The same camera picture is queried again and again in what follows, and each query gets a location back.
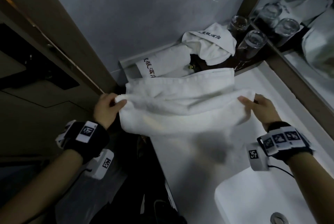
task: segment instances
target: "black cable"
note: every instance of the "black cable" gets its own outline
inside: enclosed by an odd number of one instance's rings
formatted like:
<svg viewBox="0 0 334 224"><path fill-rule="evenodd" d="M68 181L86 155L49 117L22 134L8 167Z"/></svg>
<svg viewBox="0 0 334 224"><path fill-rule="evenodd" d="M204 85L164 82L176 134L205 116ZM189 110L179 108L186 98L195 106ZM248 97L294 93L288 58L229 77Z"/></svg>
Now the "black cable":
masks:
<svg viewBox="0 0 334 224"><path fill-rule="evenodd" d="M43 215L44 213L46 213L48 210L50 210L50 208L54 207L71 189L72 187L74 186L74 184L78 181L78 179L80 178L80 176L82 175L82 173L84 171L92 171L90 169L84 169L82 170L79 175L77 176L77 178L74 180L74 182L70 185L70 187L64 192L63 195L60 196L59 199L57 199L52 205L50 205L49 207L47 207L44 211L36 214L35 216L31 217L30 219L26 220L25 222L23 222L22 224L28 224L30 222L32 222L33 220L37 219L38 217L40 217L41 215Z"/></svg>
<svg viewBox="0 0 334 224"><path fill-rule="evenodd" d="M290 176L292 176L293 178L295 178L291 173L287 172L286 170L283 170L282 168L280 167L277 167L277 166L273 166L273 165L268 165L269 168L277 168L281 171L284 171L285 173L289 174Z"/></svg>

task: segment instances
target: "white sink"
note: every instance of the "white sink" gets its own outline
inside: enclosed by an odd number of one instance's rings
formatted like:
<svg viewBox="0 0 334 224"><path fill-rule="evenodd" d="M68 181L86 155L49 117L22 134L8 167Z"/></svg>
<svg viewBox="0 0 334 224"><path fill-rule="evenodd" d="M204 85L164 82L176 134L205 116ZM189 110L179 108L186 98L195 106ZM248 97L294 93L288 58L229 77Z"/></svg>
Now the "white sink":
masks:
<svg viewBox="0 0 334 224"><path fill-rule="evenodd" d="M215 201L226 224L270 223L275 212L290 224L316 224L294 178L280 170L251 167L223 181Z"/></svg>

